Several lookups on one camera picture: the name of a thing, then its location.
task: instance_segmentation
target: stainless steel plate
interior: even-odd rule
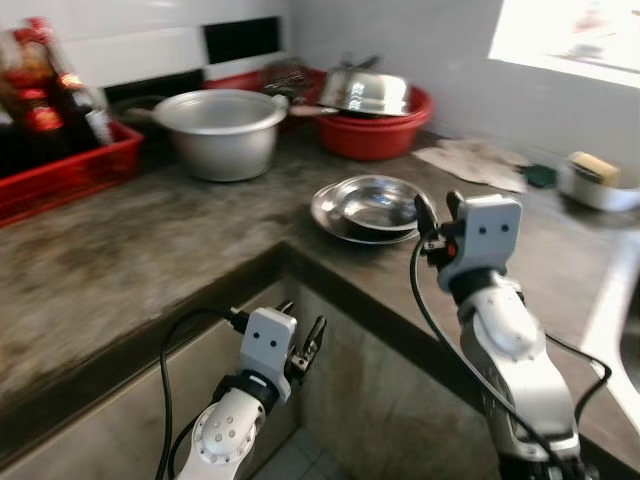
[[[335,186],[336,184],[327,185],[319,190],[311,201],[311,216],[320,227],[330,234],[348,242],[361,243],[364,245],[391,245],[410,240],[418,235],[417,229],[409,233],[403,232],[400,235],[398,235],[397,232],[354,230],[354,225],[342,217],[333,200],[333,189]]]

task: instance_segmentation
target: kitchen counter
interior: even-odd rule
[[[434,141],[425,133],[418,146]],[[171,149],[156,155],[167,165],[0,231],[0,467],[147,365],[184,301],[236,304],[283,274],[360,317],[477,403],[468,377],[420,318],[408,280],[414,242],[348,244],[315,226],[308,204],[324,185],[361,173],[412,181],[437,201],[441,215],[451,188],[465,195],[495,190],[409,155],[372,164],[340,159],[324,152],[306,127],[283,135],[273,169],[249,182],[193,180],[171,162]],[[579,344],[615,240],[638,228],[638,216],[594,213],[550,191],[534,190],[521,200],[524,217],[509,275],[549,331]],[[454,304],[426,262],[422,288],[457,338]],[[549,349],[577,397],[595,379],[592,369]],[[640,472],[640,438],[608,392],[587,408],[581,432]]]

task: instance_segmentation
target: floor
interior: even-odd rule
[[[300,428],[252,480],[350,480],[340,465]]]

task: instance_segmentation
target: red plastic tub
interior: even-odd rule
[[[338,117],[318,117],[322,145],[330,152],[363,162],[387,160],[404,155],[413,145],[420,127],[433,116],[433,105],[401,117],[402,122],[380,124],[380,120],[356,119],[337,121]]]
[[[360,127],[383,126],[383,125],[400,125],[402,123],[412,122],[425,115],[431,118],[433,115],[433,100],[424,90],[418,87],[411,87],[411,95],[409,97],[411,103],[411,114],[406,117],[384,117],[384,118],[358,118],[348,115],[335,115],[331,119],[337,123],[355,125]]]
[[[0,179],[0,227],[135,176],[144,137],[112,123],[116,143]]]

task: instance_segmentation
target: black tile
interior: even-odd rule
[[[124,83],[104,89],[107,100],[110,104],[129,98],[160,95],[173,97],[180,93],[201,90],[204,82],[204,72],[202,69],[190,72],[166,75],[163,77],[141,80],[138,82]]]
[[[205,25],[209,63],[228,62],[280,50],[280,18]]]

